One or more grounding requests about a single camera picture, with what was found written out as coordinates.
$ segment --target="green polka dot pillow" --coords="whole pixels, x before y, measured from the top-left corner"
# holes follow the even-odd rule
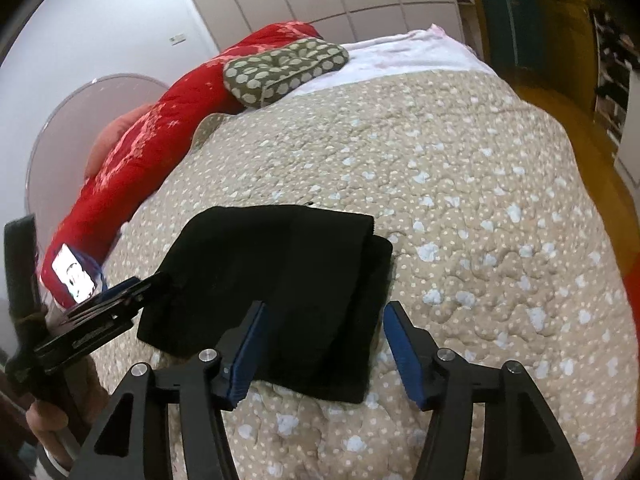
[[[348,60],[349,54],[340,45],[305,38],[229,61],[223,70],[225,88],[244,106],[261,108],[302,83],[340,70]]]

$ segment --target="small screen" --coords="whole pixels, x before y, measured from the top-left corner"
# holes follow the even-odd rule
[[[88,300],[94,293],[94,280],[84,271],[66,244],[62,245],[60,252],[54,258],[52,267],[76,303]]]

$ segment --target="metal screw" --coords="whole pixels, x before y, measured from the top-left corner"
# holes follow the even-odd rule
[[[216,352],[213,348],[207,348],[198,354],[198,359],[200,359],[203,363],[208,363],[209,361],[213,361],[218,357],[218,352]]]
[[[149,370],[149,367],[145,363],[138,363],[131,368],[131,375],[140,377],[140,375],[146,374],[147,370]]]
[[[441,361],[453,361],[456,353],[451,348],[441,348],[438,350],[437,356]]]
[[[507,370],[512,374],[521,374],[522,373],[522,365],[517,361],[507,361],[506,362]]]

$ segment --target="blue gripper pad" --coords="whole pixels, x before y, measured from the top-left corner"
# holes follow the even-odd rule
[[[229,387],[226,392],[226,398],[234,407],[246,397],[251,381],[254,379],[255,371],[258,369],[266,349],[268,311],[264,303],[256,302],[247,312],[247,317],[251,315],[254,309],[256,311],[254,318],[246,330],[244,341],[242,341],[230,366]]]
[[[402,320],[404,322],[401,322],[399,316],[406,318]],[[383,314],[383,327],[406,394],[423,410],[427,404],[424,392],[424,371],[407,333],[407,330],[414,330],[414,327],[398,301],[392,301],[386,305]]]

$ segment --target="pink pillow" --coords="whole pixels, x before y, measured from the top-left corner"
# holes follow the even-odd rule
[[[153,104],[139,106],[135,110],[132,110],[107,124],[105,129],[98,134],[98,137],[95,139],[94,145],[91,148],[91,152],[89,153],[89,158],[87,159],[86,167],[84,168],[85,180],[93,178],[98,174],[104,159],[107,158],[107,155],[109,155],[109,152],[117,144],[120,138],[140,117],[148,113],[153,106]]]

